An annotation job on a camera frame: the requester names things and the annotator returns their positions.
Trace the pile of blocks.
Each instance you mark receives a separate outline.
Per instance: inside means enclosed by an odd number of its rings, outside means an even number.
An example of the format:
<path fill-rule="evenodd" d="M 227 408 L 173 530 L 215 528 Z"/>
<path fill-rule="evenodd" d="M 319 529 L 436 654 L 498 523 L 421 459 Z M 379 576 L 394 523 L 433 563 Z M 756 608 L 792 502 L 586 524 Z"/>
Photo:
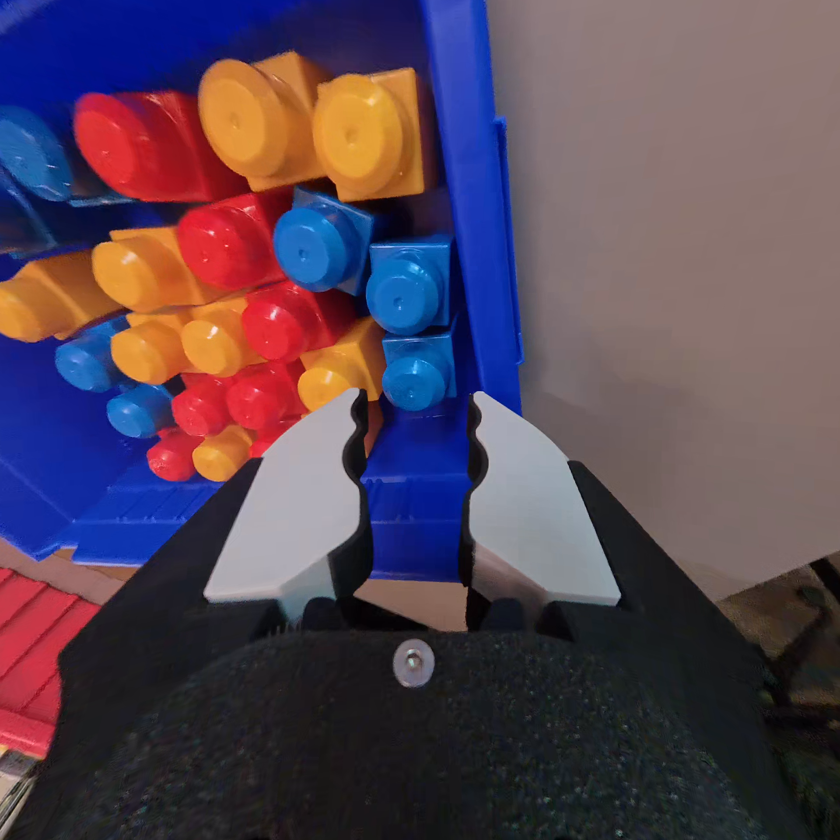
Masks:
<path fill-rule="evenodd" d="M 221 483 L 349 389 L 420 416 L 462 389 L 455 238 L 411 67 L 221 59 L 197 94 L 90 92 L 70 137 L 2 106 L 2 336 L 58 341 L 160 480 Z"/>

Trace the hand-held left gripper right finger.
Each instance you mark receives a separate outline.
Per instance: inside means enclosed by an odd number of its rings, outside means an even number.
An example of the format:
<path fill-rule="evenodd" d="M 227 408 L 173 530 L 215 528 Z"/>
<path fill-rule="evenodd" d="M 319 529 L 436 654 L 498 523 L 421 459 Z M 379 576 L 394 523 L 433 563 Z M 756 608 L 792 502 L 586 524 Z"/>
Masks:
<path fill-rule="evenodd" d="M 469 397 L 458 573 L 469 594 L 517 601 L 536 622 L 553 602 L 618 606 L 622 593 L 565 453 L 485 392 Z"/>

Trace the red plastic bin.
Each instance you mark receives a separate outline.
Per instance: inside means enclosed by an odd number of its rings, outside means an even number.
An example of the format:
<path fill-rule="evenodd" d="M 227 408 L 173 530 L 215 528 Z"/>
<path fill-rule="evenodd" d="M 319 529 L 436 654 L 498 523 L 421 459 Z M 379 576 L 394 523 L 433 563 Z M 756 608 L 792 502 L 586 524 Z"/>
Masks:
<path fill-rule="evenodd" d="M 1 570 L 1 745 L 42 760 L 60 712 L 62 650 L 100 605 Z"/>

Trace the blue plastic bin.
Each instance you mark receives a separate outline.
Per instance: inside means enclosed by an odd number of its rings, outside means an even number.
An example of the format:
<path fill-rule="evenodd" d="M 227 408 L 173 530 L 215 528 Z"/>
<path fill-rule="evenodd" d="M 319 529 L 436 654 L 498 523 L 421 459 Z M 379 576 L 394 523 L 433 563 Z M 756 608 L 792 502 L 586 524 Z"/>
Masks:
<path fill-rule="evenodd" d="M 218 60 L 295 51 L 334 76 L 414 68 L 433 101 L 438 185 L 404 204 L 455 238 L 462 389 L 434 415 L 380 405 L 363 475 L 373 576 L 455 581 L 468 490 L 467 395 L 521 411 L 522 362 L 505 124 L 495 114 L 483 2 L 2 2 L 2 106 L 70 137 L 90 92 L 196 95 Z M 58 374 L 58 341 L 2 336 L 2 539 L 34 560 L 139 565 L 223 482 L 152 475 L 151 443 L 120 435 L 104 393 Z"/>

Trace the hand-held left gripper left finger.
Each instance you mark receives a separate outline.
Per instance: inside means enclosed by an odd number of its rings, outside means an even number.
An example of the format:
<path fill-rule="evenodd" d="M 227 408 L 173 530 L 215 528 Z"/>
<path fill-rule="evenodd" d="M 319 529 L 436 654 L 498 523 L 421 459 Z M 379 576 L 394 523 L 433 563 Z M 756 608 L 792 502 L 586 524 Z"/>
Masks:
<path fill-rule="evenodd" d="M 319 597 L 353 596 L 373 568 L 365 390 L 305 416 L 261 459 L 203 595 L 213 604 L 273 601 L 299 624 Z"/>

